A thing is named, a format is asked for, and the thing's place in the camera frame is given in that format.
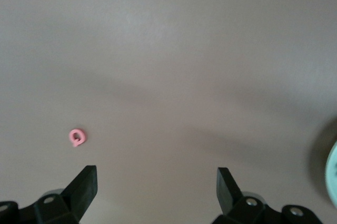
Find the silver screw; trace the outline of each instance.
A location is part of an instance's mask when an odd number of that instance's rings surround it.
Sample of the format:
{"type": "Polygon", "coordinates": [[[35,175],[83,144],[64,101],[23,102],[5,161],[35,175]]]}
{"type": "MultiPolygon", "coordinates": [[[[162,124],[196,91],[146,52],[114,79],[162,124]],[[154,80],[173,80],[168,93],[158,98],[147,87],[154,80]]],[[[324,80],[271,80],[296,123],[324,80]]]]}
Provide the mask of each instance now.
{"type": "Polygon", "coordinates": [[[290,211],[293,215],[296,215],[296,216],[303,216],[303,212],[300,208],[297,208],[297,207],[292,207],[290,208],[290,211]]]}
{"type": "Polygon", "coordinates": [[[255,199],[249,198],[246,200],[246,202],[249,206],[252,206],[252,207],[257,206],[257,201],[255,199]]]}
{"type": "Polygon", "coordinates": [[[49,197],[49,198],[46,198],[43,202],[45,204],[48,204],[48,203],[53,202],[53,201],[54,201],[54,197],[49,197]]]}
{"type": "Polygon", "coordinates": [[[0,206],[0,212],[5,211],[8,209],[8,205],[0,206]]]}

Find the teal disc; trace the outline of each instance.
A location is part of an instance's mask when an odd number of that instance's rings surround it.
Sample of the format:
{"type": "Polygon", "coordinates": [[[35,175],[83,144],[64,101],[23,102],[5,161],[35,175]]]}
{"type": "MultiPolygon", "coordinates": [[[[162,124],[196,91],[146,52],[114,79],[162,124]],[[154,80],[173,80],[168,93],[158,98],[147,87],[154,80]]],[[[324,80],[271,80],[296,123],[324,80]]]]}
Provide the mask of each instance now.
{"type": "Polygon", "coordinates": [[[330,199],[337,208],[337,142],[331,149],[326,162],[325,183],[330,199]]]}

